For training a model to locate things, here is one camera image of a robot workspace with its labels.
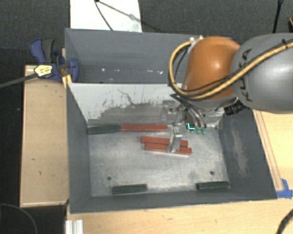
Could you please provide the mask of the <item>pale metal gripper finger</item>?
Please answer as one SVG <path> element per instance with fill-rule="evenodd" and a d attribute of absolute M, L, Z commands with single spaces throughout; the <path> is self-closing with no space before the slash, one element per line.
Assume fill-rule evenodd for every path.
<path fill-rule="evenodd" d="M 179 150 L 182 140 L 182 134 L 178 128 L 173 129 L 173 152 Z"/>
<path fill-rule="evenodd" d="M 171 153 L 172 150 L 173 150 L 174 136 L 175 136 L 175 128 L 171 128 L 171 130 L 170 130 L 170 136 L 169 136 L 169 144 L 166 147 L 166 152 L 167 153 Z"/>

